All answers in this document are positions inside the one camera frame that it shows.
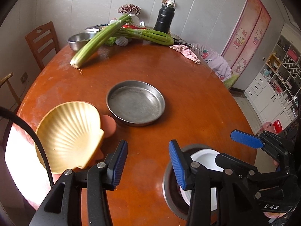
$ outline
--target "hello kitty character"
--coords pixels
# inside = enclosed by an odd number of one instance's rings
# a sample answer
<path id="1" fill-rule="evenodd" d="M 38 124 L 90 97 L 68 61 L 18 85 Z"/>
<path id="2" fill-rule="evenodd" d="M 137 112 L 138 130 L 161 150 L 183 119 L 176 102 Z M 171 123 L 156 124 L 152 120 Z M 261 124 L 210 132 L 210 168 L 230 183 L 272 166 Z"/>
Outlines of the hello kitty character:
<path id="1" fill-rule="evenodd" d="M 257 45 L 257 44 L 260 42 L 260 40 L 261 40 L 261 38 L 262 38 L 262 34 L 263 34 L 263 32 L 262 32 L 260 29 L 258 29 L 258 30 L 256 31 L 255 37 L 254 37 L 254 40 L 253 40 L 253 43 L 254 43 L 255 45 Z"/>
<path id="2" fill-rule="evenodd" d="M 245 43 L 246 39 L 246 31 L 244 31 L 241 27 L 236 32 L 236 40 L 233 42 L 233 47 L 239 48 L 241 45 Z"/>
<path id="3" fill-rule="evenodd" d="M 241 60 L 237 63 L 237 68 L 235 69 L 236 73 L 241 73 L 244 67 L 246 66 L 247 61 L 241 58 Z"/>

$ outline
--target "pink cloth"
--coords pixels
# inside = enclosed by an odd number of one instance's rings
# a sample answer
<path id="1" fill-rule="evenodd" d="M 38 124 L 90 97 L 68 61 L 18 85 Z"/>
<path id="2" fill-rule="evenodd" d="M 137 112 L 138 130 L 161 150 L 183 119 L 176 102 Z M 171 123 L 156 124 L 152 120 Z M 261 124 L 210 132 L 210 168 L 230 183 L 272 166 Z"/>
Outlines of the pink cloth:
<path id="1" fill-rule="evenodd" d="M 170 46 L 170 48 L 180 52 L 181 54 L 183 54 L 186 58 L 191 59 L 193 62 L 195 62 L 196 64 L 200 64 L 201 61 L 198 59 L 198 57 L 193 53 L 193 51 L 191 51 L 189 49 L 189 47 L 185 46 L 185 45 L 173 45 Z"/>
<path id="2" fill-rule="evenodd" d="M 208 66 L 214 71 L 214 73 L 222 82 L 231 77 L 231 68 L 228 65 L 228 62 L 216 51 L 201 44 L 192 45 L 198 48 L 193 49 L 193 51 L 202 57 L 202 59 L 208 64 Z"/>

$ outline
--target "hello kitty curtain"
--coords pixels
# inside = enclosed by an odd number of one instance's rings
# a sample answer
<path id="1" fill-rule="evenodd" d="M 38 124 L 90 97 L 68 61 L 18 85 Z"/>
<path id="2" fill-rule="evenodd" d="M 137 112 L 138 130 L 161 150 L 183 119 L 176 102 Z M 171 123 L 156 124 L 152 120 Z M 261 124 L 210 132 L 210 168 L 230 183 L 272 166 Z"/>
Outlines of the hello kitty curtain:
<path id="1" fill-rule="evenodd" d="M 231 78 L 224 82 L 230 89 L 250 62 L 270 23 L 271 17 L 260 0 L 246 0 L 237 25 L 222 56 L 231 67 Z"/>

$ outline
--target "white knitted ball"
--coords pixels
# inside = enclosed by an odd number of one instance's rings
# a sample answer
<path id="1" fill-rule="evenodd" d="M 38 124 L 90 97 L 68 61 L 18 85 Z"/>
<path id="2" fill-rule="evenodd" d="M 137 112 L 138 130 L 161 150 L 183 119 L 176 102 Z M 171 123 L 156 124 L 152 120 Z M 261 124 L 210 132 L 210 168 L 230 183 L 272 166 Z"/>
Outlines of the white knitted ball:
<path id="1" fill-rule="evenodd" d="M 128 39 L 125 37 L 119 37 L 115 41 L 116 45 L 125 47 L 128 44 Z"/>

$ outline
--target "blue gripper pad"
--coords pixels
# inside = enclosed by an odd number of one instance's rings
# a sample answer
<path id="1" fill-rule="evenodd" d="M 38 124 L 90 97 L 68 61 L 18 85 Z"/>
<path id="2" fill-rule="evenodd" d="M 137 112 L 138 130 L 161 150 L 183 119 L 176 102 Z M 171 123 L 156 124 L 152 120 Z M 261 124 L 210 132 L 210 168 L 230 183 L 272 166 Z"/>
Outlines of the blue gripper pad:
<path id="1" fill-rule="evenodd" d="M 233 141 L 247 145 L 254 149 L 262 148 L 264 145 L 260 138 L 238 130 L 233 130 L 230 134 L 230 137 Z"/>
<path id="2" fill-rule="evenodd" d="M 177 183 L 182 187 L 182 189 L 185 190 L 186 188 L 186 181 L 185 181 L 185 174 L 184 174 L 184 168 L 181 165 L 180 158 L 178 155 L 178 152 L 180 150 L 180 147 L 175 140 L 171 140 L 169 142 L 168 146 L 169 154 L 170 154 L 170 160 L 173 165 L 173 170 L 176 175 Z"/>
<path id="3" fill-rule="evenodd" d="M 114 156 L 116 156 L 116 160 L 113 163 L 113 168 L 112 168 L 112 182 L 111 185 L 116 187 L 120 183 L 121 175 L 123 172 L 123 168 L 125 165 L 125 161 L 128 155 L 128 143 L 125 140 L 121 140 L 115 153 Z"/>

